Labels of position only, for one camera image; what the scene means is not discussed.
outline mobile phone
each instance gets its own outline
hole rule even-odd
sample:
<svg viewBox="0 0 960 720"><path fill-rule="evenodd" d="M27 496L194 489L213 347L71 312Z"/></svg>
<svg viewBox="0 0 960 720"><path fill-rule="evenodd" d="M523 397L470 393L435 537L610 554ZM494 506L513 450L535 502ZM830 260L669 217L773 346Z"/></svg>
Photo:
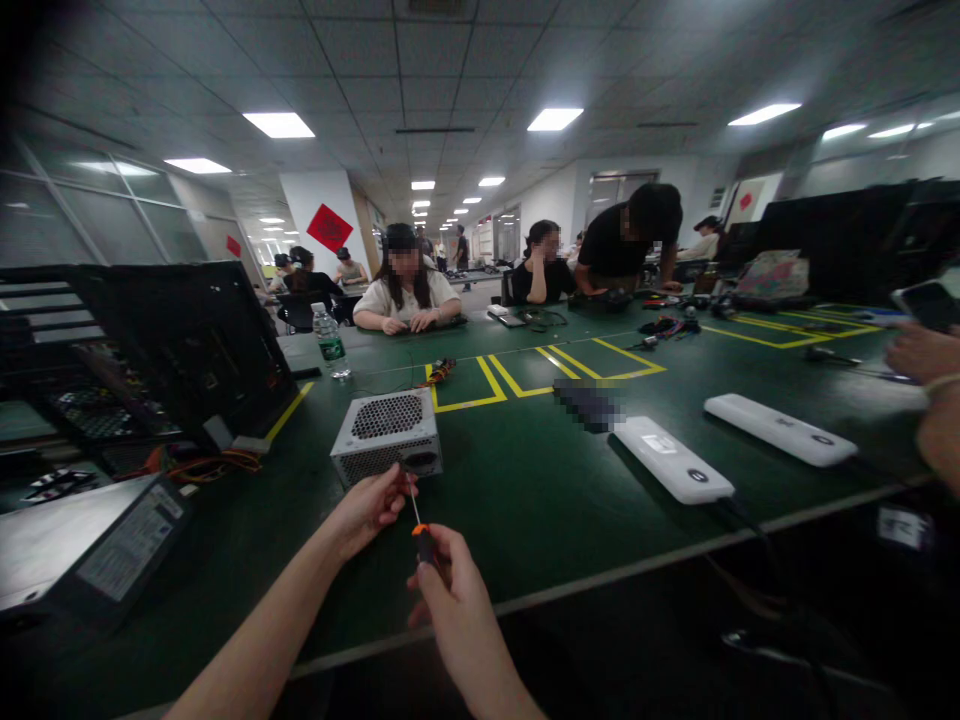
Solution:
<svg viewBox="0 0 960 720"><path fill-rule="evenodd" d="M960 325L960 303L939 280L894 290L890 299L924 327L937 332L950 332L951 325Z"/></svg>

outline person's left hand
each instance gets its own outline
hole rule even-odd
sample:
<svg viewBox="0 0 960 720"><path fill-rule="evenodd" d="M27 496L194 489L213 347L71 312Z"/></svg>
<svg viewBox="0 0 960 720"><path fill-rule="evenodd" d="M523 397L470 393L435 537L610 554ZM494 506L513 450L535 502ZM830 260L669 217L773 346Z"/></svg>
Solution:
<svg viewBox="0 0 960 720"><path fill-rule="evenodd" d="M410 329L413 332L422 332L426 330L432 323L437 321L437 311L436 308L433 310L421 310L412 318L410 318Z"/></svg>
<svg viewBox="0 0 960 720"><path fill-rule="evenodd" d="M346 562L363 550L382 528L397 521L406 504L404 495L417 496L417 476L405 473L394 463L382 475L372 475L354 485L321 529L337 543L340 559Z"/></svg>

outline power supply unit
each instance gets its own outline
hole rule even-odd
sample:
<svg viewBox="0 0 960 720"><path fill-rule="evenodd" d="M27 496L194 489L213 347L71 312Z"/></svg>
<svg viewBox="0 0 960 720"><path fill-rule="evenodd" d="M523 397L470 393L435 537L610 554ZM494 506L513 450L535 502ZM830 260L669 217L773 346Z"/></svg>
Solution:
<svg viewBox="0 0 960 720"><path fill-rule="evenodd" d="M443 472L429 388L350 403L330 458L344 487L401 462L420 477Z"/></svg>

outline bracelet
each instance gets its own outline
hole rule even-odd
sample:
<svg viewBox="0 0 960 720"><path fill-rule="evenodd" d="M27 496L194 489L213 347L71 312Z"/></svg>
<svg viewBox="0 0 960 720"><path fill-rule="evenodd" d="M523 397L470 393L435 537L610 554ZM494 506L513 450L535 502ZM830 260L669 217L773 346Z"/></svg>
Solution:
<svg viewBox="0 0 960 720"><path fill-rule="evenodd" d="M952 373L950 375L943 375L938 377L936 380L931 380L926 385L923 386L923 391L927 394L927 397L933 397L933 394L944 387L945 385L950 385L955 382L960 382L960 373Z"/></svg>

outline ceiling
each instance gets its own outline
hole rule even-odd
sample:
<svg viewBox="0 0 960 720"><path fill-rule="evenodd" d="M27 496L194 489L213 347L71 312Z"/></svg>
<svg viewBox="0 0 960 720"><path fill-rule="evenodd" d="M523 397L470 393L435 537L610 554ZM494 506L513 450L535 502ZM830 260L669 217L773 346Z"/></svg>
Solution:
<svg viewBox="0 0 960 720"><path fill-rule="evenodd" d="M21 99L127 154L226 165L203 182L248 231L290 222L279 172L343 168L391 220L430 200L434 233L464 197L506 202L580 157L740 154L953 89L960 3L889 17L915 2L452 0L437 18L410 0L105 0L55 19ZM803 107L727 127L778 101ZM550 106L585 112L526 132ZM290 111L315 139L240 115ZM672 122L694 125L637 127ZM473 131L396 133L448 127ZM489 175L507 181L477 187Z"/></svg>

